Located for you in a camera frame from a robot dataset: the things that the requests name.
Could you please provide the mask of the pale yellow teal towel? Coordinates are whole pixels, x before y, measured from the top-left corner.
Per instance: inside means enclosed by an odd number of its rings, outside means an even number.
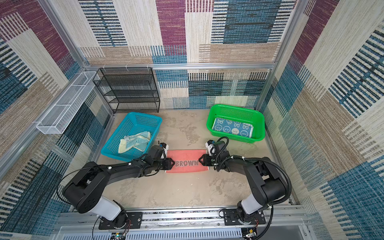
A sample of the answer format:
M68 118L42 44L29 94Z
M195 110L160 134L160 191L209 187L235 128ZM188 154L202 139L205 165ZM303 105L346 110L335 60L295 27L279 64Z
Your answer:
M141 132L136 135L124 136L124 138L120 140L118 153L122 154L131 149L144 152L144 150L149 145L151 137L151 133L148 131Z

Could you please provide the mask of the red pink towel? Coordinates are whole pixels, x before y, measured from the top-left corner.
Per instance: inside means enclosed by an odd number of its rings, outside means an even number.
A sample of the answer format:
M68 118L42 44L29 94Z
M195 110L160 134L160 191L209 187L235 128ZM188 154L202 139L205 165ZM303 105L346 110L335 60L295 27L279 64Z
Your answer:
M175 165L169 174L183 174L208 171L209 167L203 166L199 158L206 154L206 150L169 150L167 157L171 158Z

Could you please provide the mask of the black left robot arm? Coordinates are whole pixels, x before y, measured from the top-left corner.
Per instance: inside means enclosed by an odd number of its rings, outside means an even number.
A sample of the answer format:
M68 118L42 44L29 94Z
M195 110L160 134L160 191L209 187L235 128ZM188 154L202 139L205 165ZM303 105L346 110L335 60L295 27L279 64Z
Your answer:
M106 186L125 179L150 177L153 171L171 170L175 163L167 157L163 146L153 146L148 153L123 164L90 162L74 172L75 176L63 188L62 195L80 214L94 213L119 229L128 223L129 217L120 204L103 197Z

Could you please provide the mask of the light blue patterned towel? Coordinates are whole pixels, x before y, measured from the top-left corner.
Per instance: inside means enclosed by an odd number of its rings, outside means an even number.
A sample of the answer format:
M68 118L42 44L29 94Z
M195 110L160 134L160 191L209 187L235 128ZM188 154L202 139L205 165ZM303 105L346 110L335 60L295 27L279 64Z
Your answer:
M236 136L251 138L254 127L251 124L236 122L223 118L215 118L212 130Z

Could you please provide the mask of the teal plastic basket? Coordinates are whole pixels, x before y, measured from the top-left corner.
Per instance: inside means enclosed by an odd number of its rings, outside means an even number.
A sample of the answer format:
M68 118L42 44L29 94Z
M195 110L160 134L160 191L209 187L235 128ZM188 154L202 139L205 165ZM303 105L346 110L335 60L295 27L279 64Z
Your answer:
M128 113L103 146L101 154L124 162L130 162L131 160L140 157L141 155L147 153L149 148L153 145L162 122L162 118L158 116L137 112ZM118 153L121 139L126 136L133 136L142 132L151 133L151 139L143 151L132 148L125 153Z

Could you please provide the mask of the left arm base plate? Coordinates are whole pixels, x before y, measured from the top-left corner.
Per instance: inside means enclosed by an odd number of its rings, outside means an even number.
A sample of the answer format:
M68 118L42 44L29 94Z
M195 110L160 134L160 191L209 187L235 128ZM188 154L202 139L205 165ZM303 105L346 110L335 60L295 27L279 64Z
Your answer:
M99 230L139 229L143 220L143 212L121 212L114 220L102 217Z

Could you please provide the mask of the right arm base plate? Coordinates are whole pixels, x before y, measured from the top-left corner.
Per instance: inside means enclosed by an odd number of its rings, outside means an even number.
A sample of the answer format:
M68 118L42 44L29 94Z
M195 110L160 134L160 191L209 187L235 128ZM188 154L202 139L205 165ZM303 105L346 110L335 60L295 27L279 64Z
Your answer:
M223 208L219 210L219 216L224 219L226 226L266 224L264 213L258 211L249 215L240 209Z

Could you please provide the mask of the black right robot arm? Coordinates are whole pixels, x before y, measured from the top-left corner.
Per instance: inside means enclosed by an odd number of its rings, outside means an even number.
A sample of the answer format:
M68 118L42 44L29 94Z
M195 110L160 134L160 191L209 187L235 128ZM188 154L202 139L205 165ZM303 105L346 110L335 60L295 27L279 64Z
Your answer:
M269 158L246 158L231 155L227 150L227 142L209 140L206 143L207 153L199 158L205 167L238 173L247 177L251 194L240 201L237 206L236 218L240 224L260 221L265 209L285 202L292 193L292 183L288 174Z

